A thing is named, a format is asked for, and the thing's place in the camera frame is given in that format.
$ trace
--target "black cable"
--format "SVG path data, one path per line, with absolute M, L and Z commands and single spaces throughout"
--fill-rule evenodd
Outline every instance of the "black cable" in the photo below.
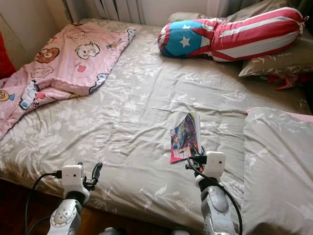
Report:
M 50 217 L 51 217 L 51 215 L 49 215 L 49 216 L 47 216 L 47 217 L 45 217 L 45 218 L 42 218 L 41 220 L 38 220 L 33 226 L 31 226 L 31 228 L 30 228 L 29 232 L 27 233 L 27 235 L 30 235 L 31 232 L 33 231 L 33 229 L 34 229 L 38 224 L 40 224 L 41 222 L 44 222 L 44 221 L 47 220 L 47 219 L 50 219 Z
M 28 195 L 28 198 L 27 198 L 27 201 L 26 201 L 26 205 L 25 205 L 25 214 L 24 214 L 24 222 L 25 222 L 25 235 L 28 235 L 28 231 L 27 231 L 27 226 L 28 226 L 28 222 L 27 222 L 27 210 L 28 210 L 28 204 L 29 204 L 29 200 L 30 200 L 30 197 L 33 193 L 33 191 L 35 191 L 35 188 L 37 186 L 37 184 L 39 183 L 39 181 L 45 177 L 45 176 L 48 176 L 48 175 L 55 175 L 55 173 L 46 173 L 46 174 L 43 174 L 41 175 L 37 181 L 35 182 L 33 188 L 31 189 L 29 195 Z
M 220 184 L 218 184 L 217 182 L 215 182 L 214 180 L 210 179 L 209 177 L 207 177 L 206 175 L 202 174 L 200 171 L 198 171 L 190 162 L 190 159 L 187 158 L 187 161 L 189 163 L 189 165 L 191 166 L 191 168 L 198 173 L 200 176 L 202 176 L 205 179 L 208 179 L 214 186 L 219 187 L 230 199 L 231 203 L 234 205 L 236 212 L 237 212 L 237 216 L 238 216 L 238 220 L 239 220 L 239 235 L 243 234 L 243 221 L 240 215 L 240 211 L 239 208 L 237 206 L 236 201 L 233 199 L 233 197 L 230 195 L 230 193 Z

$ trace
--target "wooden floor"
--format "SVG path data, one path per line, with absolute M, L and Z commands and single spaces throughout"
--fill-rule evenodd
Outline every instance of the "wooden floor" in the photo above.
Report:
M 24 234 L 24 207 L 29 189 L 0 180 L 0 235 Z M 28 210 L 28 229 L 39 219 L 49 216 L 61 199 L 35 192 Z M 169 235 L 171 231 L 157 225 L 84 207 L 77 235 L 97 235 L 107 227 L 121 228 L 128 235 Z M 48 221 L 38 225 L 32 235 L 46 235 Z

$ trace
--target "mattress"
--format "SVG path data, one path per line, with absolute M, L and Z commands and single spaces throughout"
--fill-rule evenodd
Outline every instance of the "mattress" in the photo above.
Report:
M 160 27 L 84 19 L 105 29 L 136 28 L 105 83 L 93 94 L 51 103 L 25 115 L 0 143 L 0 178 L 32 187 L 43 173 L 84 163 L 90 177 L 102 162 L 88 205 L 169 228 L 203 231 L 200 190 L 184 163 L 170 165 L 170 129 L 189 111 L 201 120 L 201 144 L 226 154 L 222 184 L 244 197 L 246 110 L 267 106 L 311 114 L 301 89 L 238 74 L 242 64 L 160 55 Z M 61 196 L 61 182 L 40 191 Z

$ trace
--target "colorful book cover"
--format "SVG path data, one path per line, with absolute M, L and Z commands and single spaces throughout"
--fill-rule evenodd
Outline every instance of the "colorful book cover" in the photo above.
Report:
M 192 157 L 192 148 L 199 151 L 198 128 L 200 129 L 199 116 L 195 112 L 190 112 L 177 127 L 171 130 L 171 164 Z

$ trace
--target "pillow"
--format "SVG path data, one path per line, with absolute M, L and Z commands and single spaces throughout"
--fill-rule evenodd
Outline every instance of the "pillow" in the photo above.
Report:
M 200 13 L 191 13 L 191 12 L 176 12 L 173 13 L 168 19 L 168 23 L 176 22 L 176 21 L 189 21 L 196 19 L 206 18 L 205 15 Z
M 16 70 L 6 54 L 3 37 L 0 32 L 0 79 L 10 77 L 15 72 Z
M 291 47 L 301 36 L 302 15 L 283 7 L 239 22 L 217 18 L 167 24 L 158 36 L 166 56 L 212 56 L 215 61 L 236 61 Z
M 239 76 L 313 72 L 313 36 L 304 30 L 291 48 L 273 55 L 244 61 Z
M 235 14 L 227 16 L 225 20 L 229 22 L 242 21 L 246 18 L 257 16 L 259 14 L 276 10 L 285 6 L 288 6 L 288 0 L 264 0 L 253 4 L 252 6 L 243 8 Z
M 244 234 L 312 234 L 312 121 L 269 108 L 246 117 Z

